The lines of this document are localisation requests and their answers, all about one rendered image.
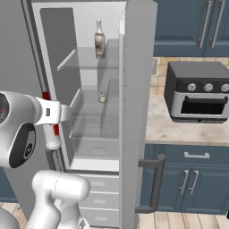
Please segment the white freezer drawer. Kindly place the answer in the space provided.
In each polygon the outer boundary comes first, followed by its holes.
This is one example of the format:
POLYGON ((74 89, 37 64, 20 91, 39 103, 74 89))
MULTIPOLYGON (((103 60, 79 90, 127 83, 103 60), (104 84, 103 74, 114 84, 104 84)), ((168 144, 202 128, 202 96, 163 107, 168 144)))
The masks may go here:
POLYGON ((81 208, 81 214, 91 226, 98 226, 98 227, 118 227, 119 226, 118 211, 81 208))
POLYGON ((98 192, 118 192, 119 177, 111 175, 83 174, 90 183, 91 191, 98 192))
POLYGON ((90 193, 89 196, 80 203, 81 208, 119 208, 119 195, 110 193, 90 193))

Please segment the white bottle with red label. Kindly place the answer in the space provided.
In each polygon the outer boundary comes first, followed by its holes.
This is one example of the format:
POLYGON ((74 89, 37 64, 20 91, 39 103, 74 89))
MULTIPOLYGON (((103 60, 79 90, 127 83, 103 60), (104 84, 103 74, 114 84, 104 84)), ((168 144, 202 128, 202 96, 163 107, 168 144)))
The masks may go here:
POLYGON ((42 93, 42 97, 41 122, 44 127, 46 146, 48 149, 57 149, 61 146, 58 126, 61 120, 61 104, 58 101, 52 101, 47 91, 42 93))

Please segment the grey fridge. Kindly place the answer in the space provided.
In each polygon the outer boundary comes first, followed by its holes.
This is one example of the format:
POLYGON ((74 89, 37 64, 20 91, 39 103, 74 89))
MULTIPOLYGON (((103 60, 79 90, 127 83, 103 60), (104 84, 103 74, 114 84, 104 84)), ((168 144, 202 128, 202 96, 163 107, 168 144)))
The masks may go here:
POLYGON ((83 157, 76 155, 77 144, 86 138, 71 139, 72 119, 62 123, 59 134, 59 168, 69 174, 97 174, 119 177, 119 208, 86 208, 119 212, 120 229, 120 137, 123 107, 123 41, 125 6, 128 0, 0 0, 0 90, 31 96, 44 91, 74 109, 85 89, 98 96, 119 97, 119 156, 83 157), (118 67, 81 70, 57 66, 80 47, 95 49, 97 20, 102 21, 106 48, 118 48, 118 67))

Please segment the blue base cupboard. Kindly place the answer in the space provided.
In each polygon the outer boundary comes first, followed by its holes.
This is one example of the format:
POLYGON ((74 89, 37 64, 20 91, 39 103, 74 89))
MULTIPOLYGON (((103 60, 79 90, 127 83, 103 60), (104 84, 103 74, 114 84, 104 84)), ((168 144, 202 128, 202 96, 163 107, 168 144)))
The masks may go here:
POLYGON ((11 203, 18 202, 13 192, 13 188, 9 183, 7 176, 4 172, 4 169, 2 167, 0 167, 0 201, 11 203))

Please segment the blue wall cupboard door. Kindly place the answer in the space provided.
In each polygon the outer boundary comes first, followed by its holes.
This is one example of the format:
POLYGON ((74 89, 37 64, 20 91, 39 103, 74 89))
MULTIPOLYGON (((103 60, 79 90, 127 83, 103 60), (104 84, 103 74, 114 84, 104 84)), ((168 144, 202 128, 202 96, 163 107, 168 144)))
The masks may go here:
POLYGON ((215 47, 211 47, 219 14, 218 0, 214 0, 213 10, 208 23, 208 32, 204 44, 204 57, 229 57, 229 0, 225 0, 225 8, 219 26, 215 47))
POLYGON ((156 57, 201 57, 199 47, 206 0, 155 0, 157 26, 156 57))

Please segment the blue base cupboard door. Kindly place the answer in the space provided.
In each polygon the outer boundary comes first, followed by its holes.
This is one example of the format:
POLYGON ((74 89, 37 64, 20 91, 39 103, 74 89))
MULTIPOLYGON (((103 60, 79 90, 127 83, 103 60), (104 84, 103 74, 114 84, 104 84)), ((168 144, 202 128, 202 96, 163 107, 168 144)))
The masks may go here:
MULTIPOLYGON (((184 196, 181 195, 180 186, 184 176, 183 170, 190 169, 182 166, 166 165, 161 184, 159 200, 157 204, 158 211, 179 212, 184 196)), ((154 177, 154 169, 144 168, 141 183, 140 205, 144 208, 150 205, 151 188, 154 177)))
POLYGON ((182 199, 183 213, 225 215, 229 210, 229 169, 194 166, 182 199), (199 177, 192 195, 189 188, 194 179, 194 170, 199 177))

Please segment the glass fridge shelf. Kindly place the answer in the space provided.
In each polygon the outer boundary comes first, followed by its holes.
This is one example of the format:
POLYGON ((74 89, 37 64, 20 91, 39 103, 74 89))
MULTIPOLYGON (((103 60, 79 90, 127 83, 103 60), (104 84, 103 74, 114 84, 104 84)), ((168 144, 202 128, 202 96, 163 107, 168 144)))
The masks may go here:
POLYGON ((104 58, 96 58, 95 49, 91 47, 80 47, 73 49, 68 56, 57 66, 60 71, 63 68, 79 68, 81 70, 96 70, 118 67, 118 48, 107 47, 104 58))
POLYGON ((118 139, 119 97, 108 95, 100 103, 95 89, 83 90, 73 112, 70 138, 118 139))

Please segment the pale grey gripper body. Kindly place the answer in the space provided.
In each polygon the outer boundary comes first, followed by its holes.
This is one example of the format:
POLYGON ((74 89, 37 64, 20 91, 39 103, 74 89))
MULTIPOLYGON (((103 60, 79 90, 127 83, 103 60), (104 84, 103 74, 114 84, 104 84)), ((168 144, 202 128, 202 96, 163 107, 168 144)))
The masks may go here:
POLYGON ((73 110, 70 106, 61 105, 60 121, 66 122, 72 119, 73 110))

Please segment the brown and white liquor bottle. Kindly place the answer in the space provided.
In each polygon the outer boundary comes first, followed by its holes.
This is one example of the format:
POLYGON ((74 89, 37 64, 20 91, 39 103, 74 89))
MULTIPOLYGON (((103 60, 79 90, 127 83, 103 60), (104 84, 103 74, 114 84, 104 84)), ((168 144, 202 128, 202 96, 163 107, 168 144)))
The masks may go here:
POLYGON ((97 20, 97 30, 94 36, 95 49, 96 49, 96 58, 105 57, 105 48, 106 48, 106 37, 102 30, 102 21, 97 20))

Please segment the blue drawer front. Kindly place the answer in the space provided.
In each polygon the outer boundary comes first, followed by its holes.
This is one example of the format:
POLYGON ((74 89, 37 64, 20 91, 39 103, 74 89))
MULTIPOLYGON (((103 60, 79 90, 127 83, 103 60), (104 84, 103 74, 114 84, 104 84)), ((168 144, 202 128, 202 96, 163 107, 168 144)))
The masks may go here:
POLYGON ((229 147, 151 143, 145 145, 144 157, 146 159, 156 159, 159 154, 165 154, 165 161, 170 164, 229 166, 229 147), (189 152, 190 154, 196 155, 209 153, 210 159, 185 158, 183 152, 189 152))

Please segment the clear fridge crisper drawer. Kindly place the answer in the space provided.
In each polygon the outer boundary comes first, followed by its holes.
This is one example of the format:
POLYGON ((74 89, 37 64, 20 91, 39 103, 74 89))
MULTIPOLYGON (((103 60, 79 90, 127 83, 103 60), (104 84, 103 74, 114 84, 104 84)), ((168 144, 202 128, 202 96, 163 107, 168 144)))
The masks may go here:
POLYGON ((77 144, 76 155, 83 157, 118 157, 119 140, 82 139, 77 144))

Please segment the black and silver toaster oven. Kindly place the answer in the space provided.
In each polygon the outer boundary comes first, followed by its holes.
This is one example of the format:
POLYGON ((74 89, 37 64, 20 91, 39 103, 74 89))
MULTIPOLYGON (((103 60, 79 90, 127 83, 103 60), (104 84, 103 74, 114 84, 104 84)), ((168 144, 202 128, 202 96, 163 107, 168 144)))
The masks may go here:
POLYGON ((224 123, 229 118, 229 69, 220 62, 171 61, 165 103, 177 123, 224 123))

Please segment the grey fridge door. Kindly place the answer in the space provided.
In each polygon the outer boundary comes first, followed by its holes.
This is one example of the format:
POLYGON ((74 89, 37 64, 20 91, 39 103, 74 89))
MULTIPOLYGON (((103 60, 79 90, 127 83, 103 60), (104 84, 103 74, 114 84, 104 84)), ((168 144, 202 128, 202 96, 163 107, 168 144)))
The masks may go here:
POLYGON ((122 152, 120 156, 120 229, 136 229, 140 202, 148 97, 157 21, 154 0, 128 0, 123 41, 122 152))

